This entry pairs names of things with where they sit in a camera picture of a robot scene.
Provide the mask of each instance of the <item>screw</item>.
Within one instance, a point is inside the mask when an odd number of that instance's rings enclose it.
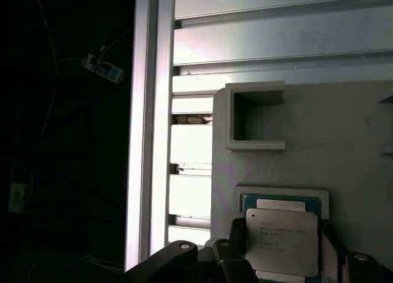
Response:
[[[186,243],[184,243],[184,244],[181,244],[180,245],[180,248],[182,248],[182,249],[188,249],[188,248],[190,248],[190,244],[186,244]]]
[[[368,257],[364,254],[355,254],[355,258],[357,258],[358,260],[361,260],[362,262],[365,262],[366,260],[368,260]]]

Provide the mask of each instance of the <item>aluminum frame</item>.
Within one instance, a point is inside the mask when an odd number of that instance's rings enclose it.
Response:
[[[136,0],[125,271],[168,239],[173,24],[174,0]]]

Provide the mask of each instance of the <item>dark background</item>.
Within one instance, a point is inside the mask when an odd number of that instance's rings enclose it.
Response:
[[[47,30],[37,0],[1,0],[3,76],[3,157],[1,282],[109,282],[114,273],[85,263],[75,252],[123,263],[130,112],[132,33],[104,56],[126,71],[121,84],[80,67],[54,68]],[[134,0],[41,0],[57,60],[95,54],[114,31],[133,27]],[[39,137],[56,88],[55,102]],[[19,149],[15,124],[18,124]],[[35,237],[25,220],[7,214],[12,163],[14,182],[30,184],[34,227],[59,228],[73,235]]]

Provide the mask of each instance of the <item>white label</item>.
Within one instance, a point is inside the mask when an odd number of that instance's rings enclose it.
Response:
[[[25,184],[11,183],[8,211],[20,213],[22,209]]]

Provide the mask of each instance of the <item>square plastic bracket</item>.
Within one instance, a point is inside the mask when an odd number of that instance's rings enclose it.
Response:
[[[274,106],[282,103],[285,82],[227,83],[227,110],[225,116],[225,148],[237,150],[285,149],[283,140],[264,141],[247,139],[244,135],[244,109],[248,106]]]

